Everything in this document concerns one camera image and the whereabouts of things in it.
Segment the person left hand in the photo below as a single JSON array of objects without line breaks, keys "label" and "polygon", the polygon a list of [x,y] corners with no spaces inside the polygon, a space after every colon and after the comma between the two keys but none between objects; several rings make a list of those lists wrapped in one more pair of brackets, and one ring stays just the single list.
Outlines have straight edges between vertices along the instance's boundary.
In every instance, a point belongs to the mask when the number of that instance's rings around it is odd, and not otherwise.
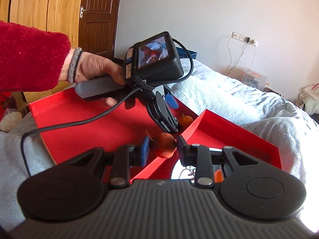
[{"label": "person left hand", "polygon": [[112,62],[110,59],[82,52],[74,74],[74,82],[79,83],[109,75],[120,85],[125,84],[123,68]]}]

